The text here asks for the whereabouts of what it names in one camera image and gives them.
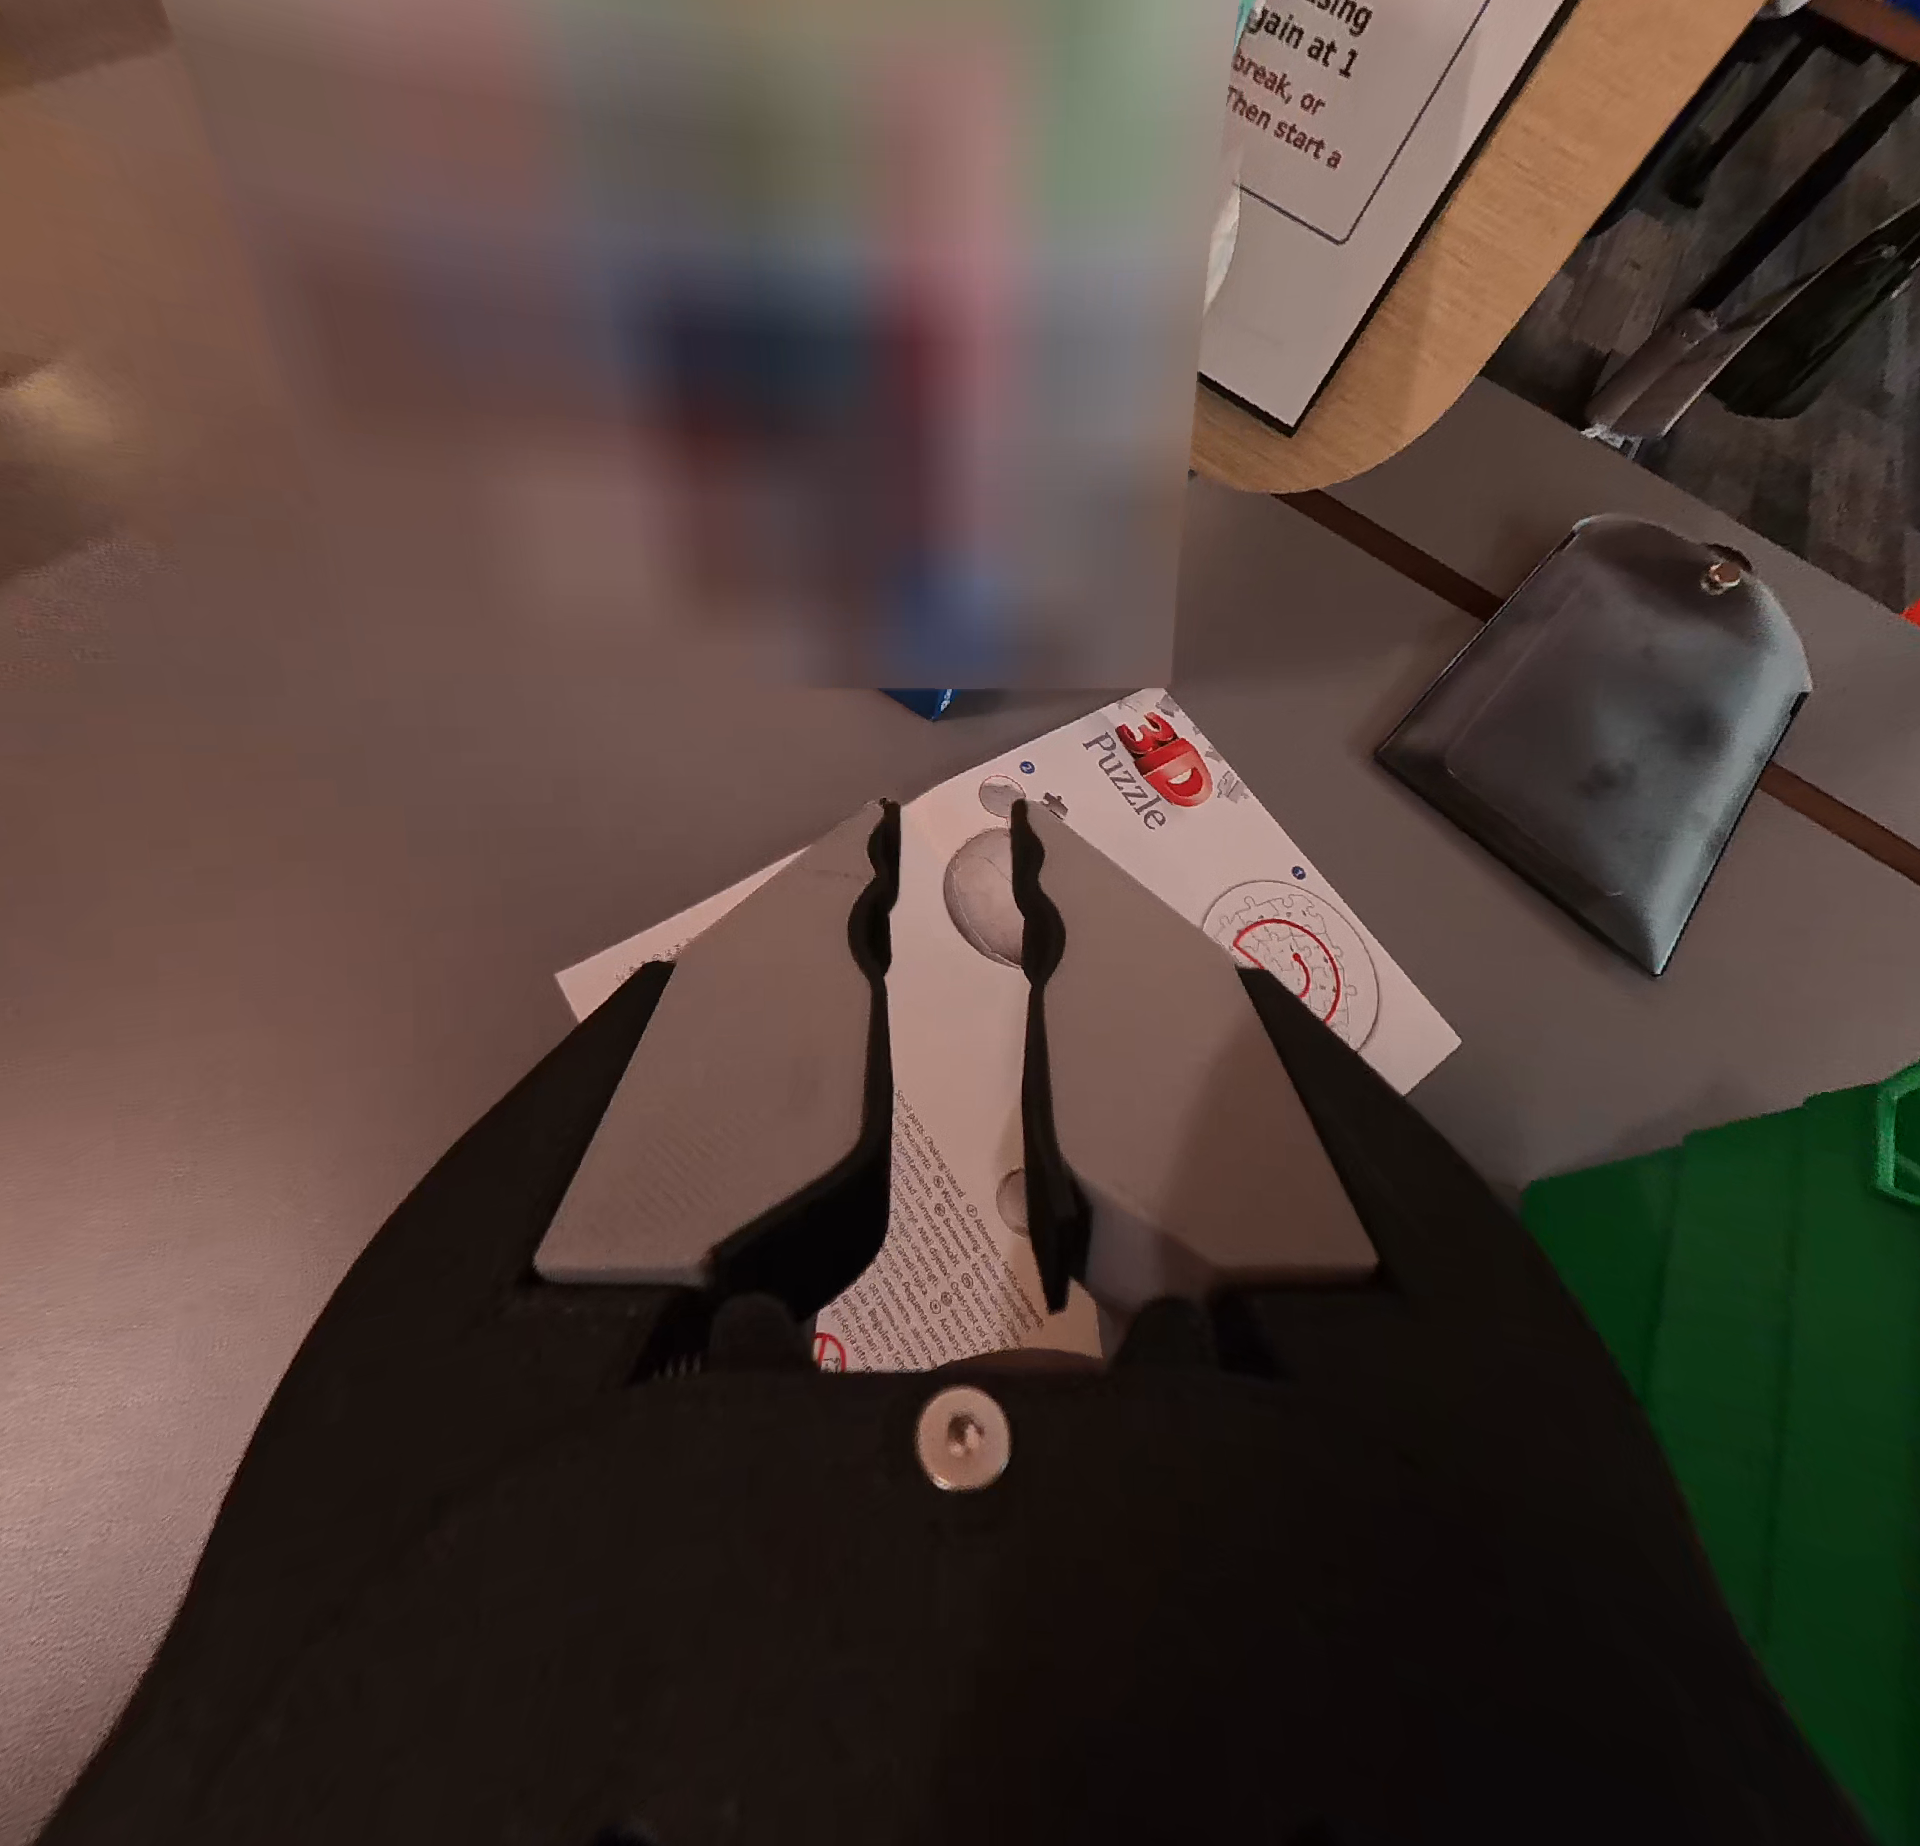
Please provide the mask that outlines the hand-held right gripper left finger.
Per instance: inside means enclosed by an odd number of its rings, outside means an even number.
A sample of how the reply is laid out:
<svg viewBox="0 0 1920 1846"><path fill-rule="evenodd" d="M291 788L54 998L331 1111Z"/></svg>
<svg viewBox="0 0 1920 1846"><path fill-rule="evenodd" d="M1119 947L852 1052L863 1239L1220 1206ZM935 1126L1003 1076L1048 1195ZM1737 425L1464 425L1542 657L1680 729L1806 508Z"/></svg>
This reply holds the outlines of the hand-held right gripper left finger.
<svg viewBox="0 0 1920 1846"><path fill-rule="evenodd" d="M899 802L870 802L650 941L637 1044L534 1269L777 1299L813 1323L889 1232Z"/></svg>

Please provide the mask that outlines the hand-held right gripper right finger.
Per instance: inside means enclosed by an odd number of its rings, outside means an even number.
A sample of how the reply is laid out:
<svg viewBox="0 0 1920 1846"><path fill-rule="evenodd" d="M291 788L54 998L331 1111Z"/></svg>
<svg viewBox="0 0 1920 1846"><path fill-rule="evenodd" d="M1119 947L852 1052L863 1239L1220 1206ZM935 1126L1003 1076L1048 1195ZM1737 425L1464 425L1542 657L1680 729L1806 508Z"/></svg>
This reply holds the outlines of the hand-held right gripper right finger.
<svg viewBox="0 0 1920 1846"><path fill-rule="evenodd" d="M1380 1269L1354 1132L1380 1076L1264 968L1019 804L1027 1242L1058 1311L1348 1285Z"/></svg>

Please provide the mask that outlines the white puzzle instruction leaflet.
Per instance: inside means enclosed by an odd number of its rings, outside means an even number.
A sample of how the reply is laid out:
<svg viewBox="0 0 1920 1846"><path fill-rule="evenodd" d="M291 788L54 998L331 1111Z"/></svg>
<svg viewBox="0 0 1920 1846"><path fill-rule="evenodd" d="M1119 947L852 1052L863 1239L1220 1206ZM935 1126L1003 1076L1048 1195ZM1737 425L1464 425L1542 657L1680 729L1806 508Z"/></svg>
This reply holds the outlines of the white puzzle instruction leaflet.
<svg viewBox="0 0 1920 1846"><path fill-rule="evenodd" d="M1147 689L901 807L887 971L889 1229L872 1265L810 1323L818 1366L914 1374L981 1354L1096 1357L1113 1347L1109 1329L1134 1315L1099 1308L1082 1288L1048 1309L1027 1242L1027 981L1009 855L1019 804L1064 819L1236 967L1274 972L1377 1067L1380 1106L1356 1124L1352 1150L1380 1269L1370 1282L1326 1288L1388 1282L1403 1178L1378 1173L1380 1126L1410 1124L1409 1091L1454 1052L1458 1035L1253 794L1217 734L1171 694ZM572 1013L602 1008L634 957L667 951L650 934L676 917L567 968L559 981Z"/></svg>

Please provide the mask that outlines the black leather pouch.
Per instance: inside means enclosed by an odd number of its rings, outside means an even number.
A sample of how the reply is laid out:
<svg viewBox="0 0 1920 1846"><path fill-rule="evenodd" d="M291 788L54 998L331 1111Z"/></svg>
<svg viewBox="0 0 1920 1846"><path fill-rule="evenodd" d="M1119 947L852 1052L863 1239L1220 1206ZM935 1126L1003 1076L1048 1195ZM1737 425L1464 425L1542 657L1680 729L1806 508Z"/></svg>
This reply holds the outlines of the black leather pouch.
<svg viewBox="0 0 1920 1846"><path fill-rule="evenodd" d="M1810 689L1802 639L1745 551L1593 515L1377 758L1659 976Z"/></svg>

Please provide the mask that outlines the green plastic bin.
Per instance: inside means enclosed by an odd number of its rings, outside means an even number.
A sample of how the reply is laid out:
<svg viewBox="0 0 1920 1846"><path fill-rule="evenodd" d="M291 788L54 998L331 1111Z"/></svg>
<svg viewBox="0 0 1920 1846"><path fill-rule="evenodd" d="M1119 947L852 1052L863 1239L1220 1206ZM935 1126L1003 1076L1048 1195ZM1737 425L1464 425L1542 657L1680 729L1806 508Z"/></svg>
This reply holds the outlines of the green plastic bin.
<svg viewBox="0 0 1920 1846"><path fill-rule="evenodd" d="M1877 1842L1918 1840L1918 1067L1521 1205Z"/></svg>

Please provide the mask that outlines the white printed sign sheet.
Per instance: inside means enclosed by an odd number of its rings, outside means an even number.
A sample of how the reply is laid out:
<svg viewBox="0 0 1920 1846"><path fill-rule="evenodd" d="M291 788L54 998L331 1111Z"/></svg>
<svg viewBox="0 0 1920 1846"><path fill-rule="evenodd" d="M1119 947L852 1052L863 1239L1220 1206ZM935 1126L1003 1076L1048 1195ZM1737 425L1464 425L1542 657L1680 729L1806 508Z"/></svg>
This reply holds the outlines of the white printed sign sheet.
<svg viewBox="0 0 1920 1846"><path fill-rule="evenodd" d="M1260 0L1198 375L1292 434L1578 0Z"/></svg>

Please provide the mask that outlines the light wooden table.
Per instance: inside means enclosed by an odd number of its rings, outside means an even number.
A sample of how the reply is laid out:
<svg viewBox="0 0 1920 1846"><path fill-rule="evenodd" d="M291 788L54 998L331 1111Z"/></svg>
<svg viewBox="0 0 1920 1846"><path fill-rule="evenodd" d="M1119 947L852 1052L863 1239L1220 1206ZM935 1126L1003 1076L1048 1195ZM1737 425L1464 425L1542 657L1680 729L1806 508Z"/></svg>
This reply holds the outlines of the light wooden table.
<svg viewBox="0 0 1920 1846"><path fill-rule="evenodd" d="M1417 441L1479 375L1765 0L1576 0L1296 432L1194 394L1187 466L1319 490Z"/></svg>

